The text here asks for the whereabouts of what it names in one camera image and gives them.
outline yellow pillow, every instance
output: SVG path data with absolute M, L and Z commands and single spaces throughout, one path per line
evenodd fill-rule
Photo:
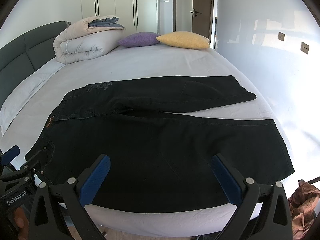
M 185 49 L 207 49 L 210 47 L 209 39 L 191 32 L 173 32 L 158 36 L 156 39 L 169 46 Z

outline folded comforter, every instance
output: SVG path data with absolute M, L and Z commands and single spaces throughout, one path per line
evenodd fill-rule
M 93 16 L 66 28 L 53 42 L 57 61 L 70 64 L 107 54 L 124 37 L 125 28 L 116 23 L 118 19 L 114 15 Z

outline purple pillow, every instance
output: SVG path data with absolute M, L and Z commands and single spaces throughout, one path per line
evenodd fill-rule
M 156 39 L 158 36 L 160 35 L 156 33 L 135 33 L 118 41 L 118 44 L 127 48 L 150 46 L 160 43 L 160 41 Z

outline black pants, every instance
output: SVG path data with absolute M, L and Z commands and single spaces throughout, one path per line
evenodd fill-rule
M 93 204 L 161 213 L 228 202 L 211 170 L 222 154 L 244 177 L 273 184 L 294 172 L 273 120 L 182 114 L 255 99 L 232 76 L 158 77 L 87 85 L 68 93 L 26 159 L 39 154 L 41 179 L 63 183 L 100 154 L 111 170 Z

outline brown wooden door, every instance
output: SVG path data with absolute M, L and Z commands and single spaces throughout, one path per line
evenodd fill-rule
M 211 4 L 212 0 L 193 0 L 195 13 L 192 18 L 192 32 L 198 33 L 208 39 L 211 39 Z

